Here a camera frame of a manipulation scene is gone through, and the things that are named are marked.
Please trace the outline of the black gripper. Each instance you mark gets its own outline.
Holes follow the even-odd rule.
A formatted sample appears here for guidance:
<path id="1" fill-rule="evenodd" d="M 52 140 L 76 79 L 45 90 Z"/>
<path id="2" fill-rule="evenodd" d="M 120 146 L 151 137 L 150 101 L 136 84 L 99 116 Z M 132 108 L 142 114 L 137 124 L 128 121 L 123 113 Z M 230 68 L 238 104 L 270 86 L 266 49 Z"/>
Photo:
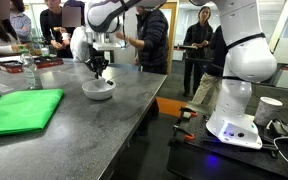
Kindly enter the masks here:
<path id="1" fill-rule="evenodd" d="M 97 51 L 92 46 L 89 47 L 89 58 L 85 61 L 85 65 L 89 70 L 94 72 L 95 79 L 104 79 L 103 71 L 106 69 L 109 61 L 104 57 L 103 51 Z"/>

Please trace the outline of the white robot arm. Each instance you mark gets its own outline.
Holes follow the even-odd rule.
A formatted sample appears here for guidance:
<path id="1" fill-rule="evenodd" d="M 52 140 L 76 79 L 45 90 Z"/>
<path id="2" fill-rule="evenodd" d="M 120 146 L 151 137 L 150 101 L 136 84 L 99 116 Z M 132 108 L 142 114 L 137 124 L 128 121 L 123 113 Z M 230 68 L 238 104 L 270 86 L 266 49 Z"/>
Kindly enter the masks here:
<path id="1" fill-rule="evenodd" d="M 116 33 L 121 15 L 136 6 L 158 7 L 167 0 L 87 0 L 84 10 L 89 43 L 97 50 L 106 46 L 99 33 Z M 213 2 L 219 11 L 222 35 L 228 48 L 222 86 L 207 130 L 221 142 L 261 149 L 264 147 L 255 123 L 245 114 L 253 82 L 270 78 L 277 61 L 270 52 L 260 25 L 258 0 L 189 0 L 195 6 Z"/>

